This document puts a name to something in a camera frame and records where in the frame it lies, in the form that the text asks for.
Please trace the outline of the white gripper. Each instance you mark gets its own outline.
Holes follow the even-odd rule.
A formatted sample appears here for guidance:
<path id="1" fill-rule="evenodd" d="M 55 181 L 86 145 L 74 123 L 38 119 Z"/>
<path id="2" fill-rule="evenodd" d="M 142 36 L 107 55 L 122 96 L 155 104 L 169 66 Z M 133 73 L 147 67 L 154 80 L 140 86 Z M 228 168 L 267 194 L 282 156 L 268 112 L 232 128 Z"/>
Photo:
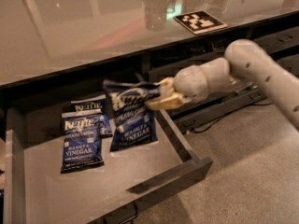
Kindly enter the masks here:
<path id="1" fill-rule="evenodd" d="M 197 65 L 181 69 L 174 78 L 166 77 L 159 85 L 161 97 L 145 102 L 146 108 L 153 111 L 177 109 L 187 103 L 199 103 L 208 96 L 206 75 Z"/>

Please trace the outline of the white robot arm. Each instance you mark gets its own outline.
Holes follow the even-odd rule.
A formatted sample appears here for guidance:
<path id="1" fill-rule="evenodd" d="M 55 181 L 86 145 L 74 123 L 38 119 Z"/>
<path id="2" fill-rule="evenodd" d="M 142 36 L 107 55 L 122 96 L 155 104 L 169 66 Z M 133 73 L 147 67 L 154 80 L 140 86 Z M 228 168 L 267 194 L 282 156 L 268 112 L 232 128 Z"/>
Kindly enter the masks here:
<path id="1" fill-rule="evenodd" d="M 175 109 L 199 103 L 223 91 L 234 77 L 262 90 L 289 122 L 299 129 L 299 78 L 277 64 L 259 45 L 247 39 L 232 42 L 222 58 L 181 69 L 158 83 L 160 95 L 145 102 L 151 110 Z"/>

